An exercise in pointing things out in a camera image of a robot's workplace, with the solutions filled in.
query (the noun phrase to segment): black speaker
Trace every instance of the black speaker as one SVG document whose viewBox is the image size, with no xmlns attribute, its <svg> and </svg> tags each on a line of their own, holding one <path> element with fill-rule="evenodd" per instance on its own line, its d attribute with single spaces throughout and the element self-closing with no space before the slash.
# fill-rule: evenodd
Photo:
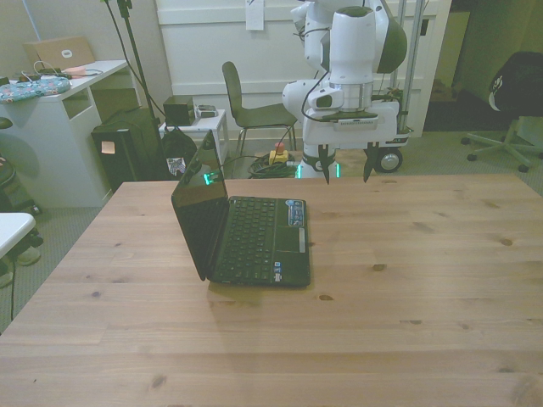
<svg viewBox="0 0 543 407">
<path fill-rule="evenodd" d="M 92 131 L 92 139 L 113 192 L 124 181 L 169 179 L 148 109 L 114 114 Z"/>
<path fill-rule="evenodd" d="M 164 102 L 166 125 L 193 125 L 194 103 L 192 96 L 174 95 Z"/>
</svg>

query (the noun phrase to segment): laptop keyboard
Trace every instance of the laptop keyboard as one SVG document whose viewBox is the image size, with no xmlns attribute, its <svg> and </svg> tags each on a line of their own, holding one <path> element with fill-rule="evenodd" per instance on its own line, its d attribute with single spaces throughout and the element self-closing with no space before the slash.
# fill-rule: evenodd
<svg viewBox="0 0 543 407">
<path fill-rule="evenodd" d="M 234 205 L 218 276 L 232 282 L 270 281 L 276 199 L 241 197 Z"/>
</svg>

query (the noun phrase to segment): white robot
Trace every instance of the white robot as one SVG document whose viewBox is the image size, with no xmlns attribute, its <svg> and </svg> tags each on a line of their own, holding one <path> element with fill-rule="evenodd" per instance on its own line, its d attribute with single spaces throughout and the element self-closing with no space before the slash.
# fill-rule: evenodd
<svg viewBox="0 0 543 407">
<path fill-rule="evenodd" d="M 307 63 L 321 79 L 287 84 L 285 108 L 303 123 L 304 156 L 298 177 L 339 176 L 337 148 L 363 148 L 364 180 L 372 168 L 393 172 L 400 104 L 394 95 L 375 97 L 373 75 L 388 74 L 406 57 L 407 40 L 384 0 L 307 0 L 291 11 Z"/>
</svg>

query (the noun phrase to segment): backpack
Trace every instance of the backpack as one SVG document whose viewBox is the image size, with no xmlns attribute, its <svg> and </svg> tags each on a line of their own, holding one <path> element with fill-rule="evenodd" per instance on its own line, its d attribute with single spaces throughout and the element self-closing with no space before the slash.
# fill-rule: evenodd
<svg viewBox="0 0 543 407">
<path fill-rule="evenodd" d="M 166 129 L 162 148 L 168 162 L 171 180 L 180 180 L 188 164 L 196 154 L 196 143 L 179 129 Z"/>
</svg>

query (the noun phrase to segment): shoe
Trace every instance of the shoe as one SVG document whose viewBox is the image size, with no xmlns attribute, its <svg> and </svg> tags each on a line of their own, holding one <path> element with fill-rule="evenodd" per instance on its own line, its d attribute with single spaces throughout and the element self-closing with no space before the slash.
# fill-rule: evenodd
<svg viewBox="0 0 543 407">
<path fill-rule="evenodd" d="M 30 246 L 26 251 L 17 256 L 18 265 L 33 265 L 42 255 L 37 248 Z"/>
<path fill-rule="evenodd" d="M 11 271 L 9 273 L 2 274 L 0 276 L 0 289 L 7 287 L 14 280 L 14 273 Z"/>
</svg>

